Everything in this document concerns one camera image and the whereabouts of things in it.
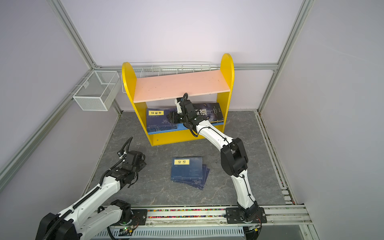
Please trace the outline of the navy book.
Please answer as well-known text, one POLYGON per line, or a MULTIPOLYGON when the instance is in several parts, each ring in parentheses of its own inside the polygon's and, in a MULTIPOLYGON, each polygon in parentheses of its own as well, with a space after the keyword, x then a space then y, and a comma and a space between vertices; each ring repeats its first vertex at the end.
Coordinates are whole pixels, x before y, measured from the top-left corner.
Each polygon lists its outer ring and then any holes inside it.
POLYGON ((171 112, 175 112, 176 108, 167 109, 150 109, 146 111, 146 128, 149 134, 157 132, 176 130, 177 124, 173 124, 169 121, 167 115, 171 112))
POLYGON ((171 180, 194 181, 203 179, 202 157, 176 157, 172 160, 171 180))

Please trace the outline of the dark wolf cover book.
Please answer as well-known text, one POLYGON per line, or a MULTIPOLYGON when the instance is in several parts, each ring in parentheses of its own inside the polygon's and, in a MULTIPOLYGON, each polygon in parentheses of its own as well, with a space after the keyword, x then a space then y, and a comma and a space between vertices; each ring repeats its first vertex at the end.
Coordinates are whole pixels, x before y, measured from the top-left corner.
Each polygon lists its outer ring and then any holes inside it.
POLYGON ((219 103, 198 103, 193 104, 197 115, 202 116, 212 124, 223 123, 224 115, 219 103))

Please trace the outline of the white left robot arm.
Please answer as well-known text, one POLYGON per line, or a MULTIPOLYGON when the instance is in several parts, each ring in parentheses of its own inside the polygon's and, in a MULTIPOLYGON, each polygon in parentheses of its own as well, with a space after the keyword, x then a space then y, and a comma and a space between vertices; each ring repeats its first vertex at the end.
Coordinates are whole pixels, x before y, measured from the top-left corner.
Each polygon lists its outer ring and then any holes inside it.
POLYGON ((112 225, 121 225, 127 233, 145 224, 145 213, 134 213, 131 204, 115 200, 102 204, 125 186, 131 187, 146 166, 145 155, 138 151, 120 151, 120 161, 108 169, 100 182, 85 196, 58 214, 41 220, 37 240, 90 240, 112 225))

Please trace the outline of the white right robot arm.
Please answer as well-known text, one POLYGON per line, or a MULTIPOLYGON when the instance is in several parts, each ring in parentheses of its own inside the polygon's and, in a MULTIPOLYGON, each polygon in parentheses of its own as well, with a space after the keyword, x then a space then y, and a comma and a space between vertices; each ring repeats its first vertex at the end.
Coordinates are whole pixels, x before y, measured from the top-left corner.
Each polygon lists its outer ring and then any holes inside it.
POLYGON ((225 135, 209 120, 198 115, 193 103, 188 100, 187 94, 182 98, 177 98, 175 104, 177 110, 167 115, 170 122, 183 124, 194 137, 206 138, 220 151, 221 166, 224 172, 231 177, 237 194, 239 216, 231 218, 244 223, 255 222, 260 225, 265 223, 264 209, 258 205, 253 196, 248 180, 249 158, 242 140, 225 135))

